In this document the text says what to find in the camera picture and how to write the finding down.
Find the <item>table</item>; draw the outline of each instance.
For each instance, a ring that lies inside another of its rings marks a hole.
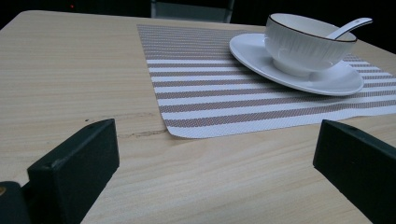
[[[80,128],[115,119],[120,168],[83,223],[370,223],[312,165],[319,124],[185,139],[163,124],[136,28],[264,27],[49,11],[0,31],[0,176],[24,185],[34,161]],[[353,53],[396,74],[396,55]],[[396,115],[342,122],[396,147]]]

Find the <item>white spoon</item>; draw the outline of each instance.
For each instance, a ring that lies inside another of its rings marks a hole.
[[[338,37],[340,37],[341,35],[343,35],[346,32],[349,32],[353,29],[356,29],[358,27],[361,27],[365,24],[369,24],[372,23],[373,20],[370,18],[359,18],[356,19],[354,21],[350,21],[349,23],[343,25],[342,27],[340,27],[338,30],[332,32],[331,34],[327,35],[326,38],[329,39],[337,39]]]

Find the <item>wood grain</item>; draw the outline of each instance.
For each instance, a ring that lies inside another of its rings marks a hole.
[[[0,31],[2,180],[25,184],[34,161],[113,118],[120,168],[83,223],[370,223],[314,169],[319,125],[200,140],[169,134],[137,24],[265,29],[22,12]],[[396,74],[389,52],[359,41],[354,54]],[[343,122],[396,146],[396,115]]]

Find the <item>bowl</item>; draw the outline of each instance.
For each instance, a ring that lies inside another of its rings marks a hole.
[[[275,13],[268,17],[264,44],[277,69],[305,77],[333,67],[352,51],[357,42],[352,33],[338,39],[326,37],[336,29],[324,21]]]

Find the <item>placemat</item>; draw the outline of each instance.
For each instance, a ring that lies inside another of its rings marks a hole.
[[[138,25],[158,106],[169,133],[207,138],[396,113],[396,77],[348,55],[364,79],[349,96],[297,91],[238,62],[229,41],[244,30]]]

